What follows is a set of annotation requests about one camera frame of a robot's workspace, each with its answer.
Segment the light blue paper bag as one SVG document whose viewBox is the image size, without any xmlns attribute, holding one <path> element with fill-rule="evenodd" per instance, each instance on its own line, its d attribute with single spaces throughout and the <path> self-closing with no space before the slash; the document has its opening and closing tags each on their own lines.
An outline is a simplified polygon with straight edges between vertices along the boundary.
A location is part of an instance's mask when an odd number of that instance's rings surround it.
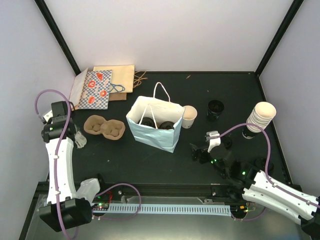
<svg viewBox="0 0 320 240">
<path fill-rule="evenodd" d="M 167 95 L 168 100 L 156 98 L 157 87 L 161 86 Z M 171 102 L 170 95 L 161 82 L 157 82 L 153 89 L 153 96 L 138 96 L 129 112 L 126 120 L 130 131 L 137 142 L 173 153 L 179 141 L 183 115 L 185 109 L 174 102 Z M 141 125 L 144 117 L 154 120 L 155 128 Z M 174 129 L 160 129 L 163 122 L 174 123 Z"/>
</svg>

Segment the single black cup lid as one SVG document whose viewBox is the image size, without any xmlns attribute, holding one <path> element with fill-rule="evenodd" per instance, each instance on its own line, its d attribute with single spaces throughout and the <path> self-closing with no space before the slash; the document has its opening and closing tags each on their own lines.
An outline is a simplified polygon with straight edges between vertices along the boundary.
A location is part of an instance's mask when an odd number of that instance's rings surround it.
<svg viewBox="0 0 320 240">
<path fill-rule="evenodd" d="M 143 117 L 141 120 L 140 125 L 144 125 L 144 126 L 149 126 L 151 128 L 155 128 L 156 124 L 154 122 L 154 120 L 150 117 Z"/>
</svg>

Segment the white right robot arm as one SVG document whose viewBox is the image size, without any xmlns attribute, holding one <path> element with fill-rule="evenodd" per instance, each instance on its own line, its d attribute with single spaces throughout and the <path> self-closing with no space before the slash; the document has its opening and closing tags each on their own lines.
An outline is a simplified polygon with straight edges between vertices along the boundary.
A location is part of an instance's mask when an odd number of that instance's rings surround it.
<svg viewBox="0 0 320 240">
<path fill-rule="evenodd" d="M 244 199 L 271 209 L 300 225 L 312 238 L 320 237 L 320 199 L 268 177 L 256 166 L 236 160 L 223 144 L 208 149 L 190 145 L 192 159 L 210 163 L 220 176 L 232 186 L 228 198 L 234 202 Z"/>
</svg>

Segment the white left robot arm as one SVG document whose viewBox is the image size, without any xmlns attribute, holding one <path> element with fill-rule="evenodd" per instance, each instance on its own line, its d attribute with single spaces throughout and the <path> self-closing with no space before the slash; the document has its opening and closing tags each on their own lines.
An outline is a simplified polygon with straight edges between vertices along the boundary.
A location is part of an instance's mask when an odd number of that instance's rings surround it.
<svg viewBox="0 0 320 240">
<path fill-rule="evenodd" d="M 41 132 L 49 159 L 49 191 L 46 206 L 39 210 L 40 218 L 54 231 L 88 224 L 92 219 L 94 198 L 103 199 L 108 192 L 106 185 L 97 178 L 89 178 L 75 188 L 72 155 L 76 126 L 68 118 L 65 101 L 51 105 L 52 118 Z"/>
</svg>

